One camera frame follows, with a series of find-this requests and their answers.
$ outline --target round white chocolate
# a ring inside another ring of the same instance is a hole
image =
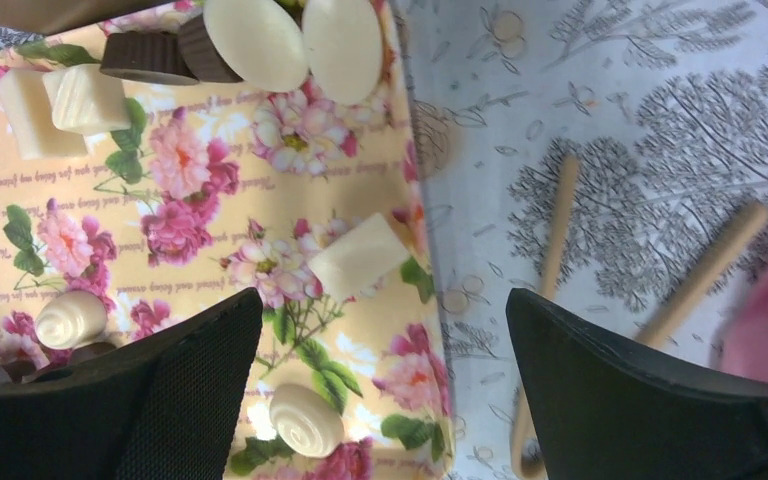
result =
[[[275,390],[269,419],[290,448],[310,458],[331,455],[345,436],[340,414],[316,392],[299,385]]]
[[[107,311],[89,292],[72,291],[55,298],[34,321],[40,343],[55,350],[66,350],[90,343],[104,331]]]
[[[302,36],[310,71],[329,99],[355,105],[378,86],[384,44],[369,0],[308,0]]]
[[[289,92],[307,79],[302,32],[275,0],[210,0],[204,26],[225,63],[252,86]]]

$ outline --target green leaf print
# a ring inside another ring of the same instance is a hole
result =
[[[143,166],[137,160],[137,152],[134,150],[113,152],[104,164],[128,185],[140,183],[143,178]]]
[[[360,389],[360,384],[358,383],[357,378],[355,378],[355,374],[345,365],[341,365],[334,360],[331,360],[322,367],[322,370],[336,375],[340,381],[343,382],[343,385],[358,397],[363,398],[363,391]]]
[[[346,404],[349,402],[349,390],[337,374],[328,370],[313,372],[313,389],[327,400],[340,415],[346,411]]]
[[[75,65],[86,63],[101,63],[100,60],[93,58],[87,52],[87,49],[80,45],[61,43],[49,46],[44,40],[17,47],[16,53],[27,60],[48,60],[51,63],[64,67],[74,67]]]
[[[381,422],[381,434],[387,438],[398,439],[406,450],[414,450],[425,445],[431,439],[435,425],[416,418],[394,414]]]
[[[7,206],[7,225],[2,229],[7,240],[19,250],[34,250],[34,236],[31,233],[31,218],[18,205]]]
[[[299,358],[310,368],[319,371],[328,362],[328,352],[316,340],[308,338],[296,349]]]
[[[230,468],[237,475],[247,476],[257,467],[269,462],[274,457],[290,458],[295,452],[281,437],[273,440],[246,438],[246,448],[231,455]]]
[[[400,269],[402,281],[416,287],[419,299],[422,303],[428,303],[434,296],[434,279],[430,273],[411,257],[402,264]]]
[[[128,118],[131,119],[131,127],[126,130],[110,132],[113,141],[126,152],[137,152],[143,141],[143,131],[146,127],[146,114],[140,102],[133,98],[125,99],[125,108],[128,110]]]
[[[446,440],[443,436],[443,428],[440,424],[434,425],[434,430],[431,432],[431,460],[440,460],[443,455],[443,451],[446,450]]]
[[[296,322],[290,316],[289,309],[281,307],[276,310],[277,314],[272,321],[272,330],[275,332],[275,338],[286,345],[296,341]]]
[[[42,275],[45,266],[33,250],[22,250],[13,257],[13,266],[35,277]]]

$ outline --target floral tablecloth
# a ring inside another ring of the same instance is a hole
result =
[[[539,283],[561,155],[583,165],[557,301],[632,335],[744,198],[768,205],[768,0],[393,4],[446,310],[448,478],[512,480],[504,305]],[[767,258],[768,227],[667,351],[716,366]]]
[[[98,296],[125,344],[253,286],[265,333],[226,476],[441,478],[449,376],[401,54],[388,4],[376,7],[387,74],[359,105],[334,104],[313,79],[286,94],[125,82],[129,129],[86,137],[85,158],[20,161],[0,104],[0,361],[68,358],[33,331],[64,291]],[[177,2],[0,51],[0,78],[98,63],[107,35],[174,31],[199,10]],[[412,257],[336,302],[306,262],[376,212]],[[348,438],[327,459],[276,436],[268,404],[285,383],[343,415]]]

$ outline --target milk chocolate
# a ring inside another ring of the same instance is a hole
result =
[[[0,365],[0,385],[5,383],[21,383],[22,378],[36,371],[34,362],[16,360]]]
[[[107,37],[101,73],[123,80],[157,85],[195,85],[178,38],[170,33],[125,32]]]
[[[105,353],[110,353],[113,350],[116,350],[116,345],[108,342],[96,342],[76,348],[72,351],[72,355],[69,357],[69,365],[84,363],[87,360],[100,357]]]

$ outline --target chocolate bonbon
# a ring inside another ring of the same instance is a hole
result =
[[[101,73],[122,80],[158,85],[195,85],[178,38],[170,33],[125,32],[107,37]]]
[[[5,383],[22,383],[25,376],[36,371],[34,363],[29,360],[16,360],[0,365],[0,385]]]
[[[69,357],[69,365],[84,363],[87,360],[100,357],[105,353],[110,353],[113,350],[116,350],[116,345],[108,342],[95,342],[76,348],[72,351],[72,355]]]
[[[243,80],[216,51],[204,27],[203,16],[199,15],[181,26],[178,47],[187,67],[202,82],[236,83]]]

